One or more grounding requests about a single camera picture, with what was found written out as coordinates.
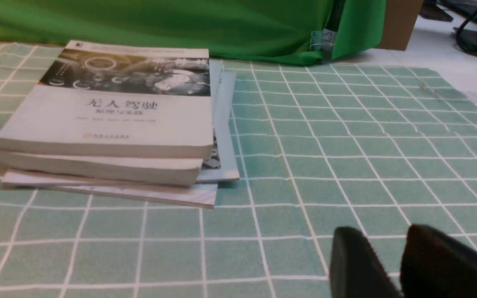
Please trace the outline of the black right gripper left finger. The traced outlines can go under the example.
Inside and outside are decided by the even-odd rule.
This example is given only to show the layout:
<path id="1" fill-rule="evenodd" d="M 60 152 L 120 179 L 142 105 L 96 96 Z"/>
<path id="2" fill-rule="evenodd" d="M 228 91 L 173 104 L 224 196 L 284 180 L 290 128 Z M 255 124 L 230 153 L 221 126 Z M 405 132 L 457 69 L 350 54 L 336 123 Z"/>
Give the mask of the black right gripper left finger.
<path id="1" fill-rule="evenodd" d="M 401 298 L 364 234 L 350 226 L 337 227 L 330 258 L 333 298 Z"/>

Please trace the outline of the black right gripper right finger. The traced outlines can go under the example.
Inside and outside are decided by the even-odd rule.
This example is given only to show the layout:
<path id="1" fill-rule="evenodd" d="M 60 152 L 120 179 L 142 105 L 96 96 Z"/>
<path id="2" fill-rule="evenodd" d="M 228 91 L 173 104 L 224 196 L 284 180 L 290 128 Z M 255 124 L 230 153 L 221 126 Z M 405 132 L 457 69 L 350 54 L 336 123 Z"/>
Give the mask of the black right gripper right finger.
<path id="1" fill-rule="evenodd" d="M 400 284 L 406 298 L 477 298 L 477 251 L 430 225 L 413 224 Z"/>

